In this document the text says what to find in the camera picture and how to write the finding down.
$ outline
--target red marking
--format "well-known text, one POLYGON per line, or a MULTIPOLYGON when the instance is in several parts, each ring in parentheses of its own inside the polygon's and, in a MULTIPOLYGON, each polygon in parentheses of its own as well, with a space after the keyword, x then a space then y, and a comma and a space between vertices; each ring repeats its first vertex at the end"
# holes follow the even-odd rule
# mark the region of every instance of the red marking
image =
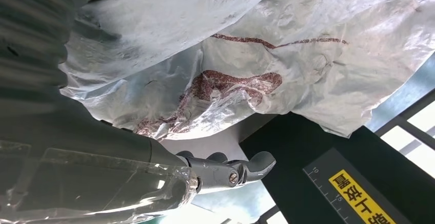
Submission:
POLYGON ((185 117, 184 111, 193 97, 204 101, 212 101, 211 94, 213 90, 220 92, 218 100, 234 92, 245 91, 250 97, 248 102, 255 107, 261 104, 264 95, 270 94, 282 82, 282 76, 277 73, 266 73, 251 78, 237 78, 214 70, 206 70, 195 77, 192 85, 180 96, 180 104, 174 114, 167 119, 160 118, 154 121, 143 119, 137 125, 135 132, 140 135, 152 136, 163 123, 170 124, 169 132, 188 132, 191 129, 189 127, 191 117, 185 117))
POLYGON ((314 42, 335 42, 335 43, 343 43, 345 45, 348 45, 349 43, 345 40, 341 40, 339 38, 311 38, 311 39, 303 39, 303 40, 297 40, 291 43, 274 46, 271 43, 264 41, 260 38, 250 38, 250 37, 233 37, 233 36, 226 36, 223 34, 214 34, 211 37, 213 38, 220 38, 223 40, 228 41, 234 41, 234 42, 241 42, 241 43, 259 43, 263 46, 269 48, 269 49, 276 49, 279 47, 289 46, 289 45, 296 45, 296 44, 306 44, 306 43, 314 43, 314 42))

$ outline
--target black panel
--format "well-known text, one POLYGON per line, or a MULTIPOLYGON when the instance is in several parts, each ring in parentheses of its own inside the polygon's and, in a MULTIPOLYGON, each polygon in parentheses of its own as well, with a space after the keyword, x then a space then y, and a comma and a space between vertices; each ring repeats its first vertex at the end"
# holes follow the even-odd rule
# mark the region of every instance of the black panel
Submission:
POLYGON ((412 223, 434 223, 435 180, 365 127, 346 139, 287 114, 274 118, 241 147, 248 158, 260 151, 276 158, 263 183, 291 224, 344 223, 302 171, 330 148, 336 148, 412 223))

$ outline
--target yellow label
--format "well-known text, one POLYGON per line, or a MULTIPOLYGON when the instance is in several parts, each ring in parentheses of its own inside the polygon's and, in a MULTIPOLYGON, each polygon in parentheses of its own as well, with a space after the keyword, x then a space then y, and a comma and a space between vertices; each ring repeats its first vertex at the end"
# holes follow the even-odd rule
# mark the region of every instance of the yellow label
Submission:
POLYGON ((329 182, 366 224, 396 224, 344 169, 329 182))

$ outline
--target screw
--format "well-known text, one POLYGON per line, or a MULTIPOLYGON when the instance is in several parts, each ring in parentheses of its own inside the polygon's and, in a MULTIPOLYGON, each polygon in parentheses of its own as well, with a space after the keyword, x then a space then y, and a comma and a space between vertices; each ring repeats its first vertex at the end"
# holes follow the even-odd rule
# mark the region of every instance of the screw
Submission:
POLYGON ((237 183, 237 180, 238 180, 237 174, 235 172, 232 172, 230 174, 230 183, 235 184, 237 183))

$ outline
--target plastic protective cover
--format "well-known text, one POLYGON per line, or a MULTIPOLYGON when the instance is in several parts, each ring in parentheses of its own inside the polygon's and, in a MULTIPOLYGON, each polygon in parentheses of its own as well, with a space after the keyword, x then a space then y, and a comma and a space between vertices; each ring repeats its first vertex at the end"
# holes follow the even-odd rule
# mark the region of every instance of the plastic protective cover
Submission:
POLYGON ((435 49, 435 0, 103 0, 83 7, 63 94, 156 139, 254 112, 348 136, 435 49))
POLYGON ((0 141, 0 223, 139 223, 190 203, 197 179, 175 167, 0 141))

